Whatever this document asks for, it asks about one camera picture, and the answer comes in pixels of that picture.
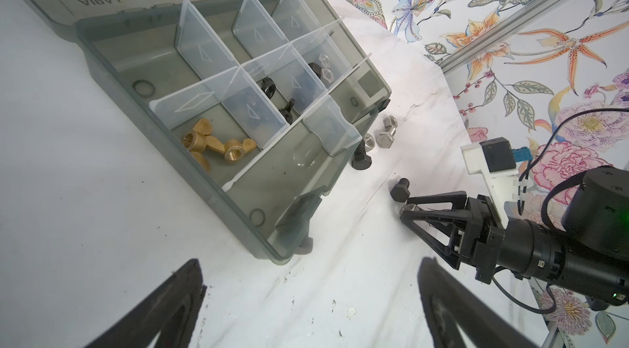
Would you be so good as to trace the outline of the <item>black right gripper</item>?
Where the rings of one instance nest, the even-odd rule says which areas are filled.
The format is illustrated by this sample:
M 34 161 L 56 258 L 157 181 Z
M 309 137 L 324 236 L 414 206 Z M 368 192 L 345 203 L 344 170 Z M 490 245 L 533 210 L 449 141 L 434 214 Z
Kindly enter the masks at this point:
M 418 207 L 450 204 L 451 209 L 407 212 L 400 217 L 401 223 L 421 238 L 452 269 L 458 270 L 461 263 L 472 266 L 476 270 L 476 280 L 485 284 L 491 283 L 505 228 L 490 197 L 479 195 L 468 199 L 466 192 L 456 191 L 410 197 L 407 203 Z M 449 242 L 440 242 L 437 237 L 419 226 L 421 221 L 443 233 L 449 238 Z

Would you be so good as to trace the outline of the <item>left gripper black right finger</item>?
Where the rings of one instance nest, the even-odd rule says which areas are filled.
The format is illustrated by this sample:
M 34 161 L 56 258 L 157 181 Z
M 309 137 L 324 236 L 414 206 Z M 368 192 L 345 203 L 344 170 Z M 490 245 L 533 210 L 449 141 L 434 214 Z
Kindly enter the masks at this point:
M 439 266 L 422 259 L 417 274 L 419 295 L 435 347 L 533 347 L 470 290 Z

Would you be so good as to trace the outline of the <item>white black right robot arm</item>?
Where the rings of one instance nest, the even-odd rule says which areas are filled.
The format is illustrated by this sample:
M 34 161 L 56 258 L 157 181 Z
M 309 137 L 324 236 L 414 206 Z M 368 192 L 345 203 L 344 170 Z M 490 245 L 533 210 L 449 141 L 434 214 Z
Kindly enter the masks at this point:
M 486 196 L 449 192 L 408 200 L 401 222 L 453 269 L 462 264 L 489 284 L 507 269 L 602 301 L 628 301 L 628 173 L 584 171 L 544 199 L 543 222 L 499 221 Z

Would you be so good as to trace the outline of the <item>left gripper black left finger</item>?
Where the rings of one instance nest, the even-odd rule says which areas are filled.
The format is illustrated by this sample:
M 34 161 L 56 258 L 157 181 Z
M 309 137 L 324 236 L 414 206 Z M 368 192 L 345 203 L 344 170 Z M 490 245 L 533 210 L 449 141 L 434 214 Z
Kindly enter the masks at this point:
M 89 347 L 187 347 L 207 286 L 199 260 L 181 266 Z

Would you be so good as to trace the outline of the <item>black wing nut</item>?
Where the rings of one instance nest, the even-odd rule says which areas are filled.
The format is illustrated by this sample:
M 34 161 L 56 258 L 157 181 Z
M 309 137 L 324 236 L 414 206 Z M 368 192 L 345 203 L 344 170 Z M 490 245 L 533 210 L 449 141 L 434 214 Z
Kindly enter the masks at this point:
M 296 102 L 295 99 L 289 99 L 287 105 L 279 110 L 279 113 L 289 125 L 291 125 L 294 122 L 292 110 L 295 105 L 295 102 Z
M 265 94 L 265 96 L 268 99 L 272 99 L 272 97 L 275 95 L 275 92 L 276 92 L 275 82 L 273 82 L 271 78 L 265 77 L 259 82 L 259 86 L 262 92 Z

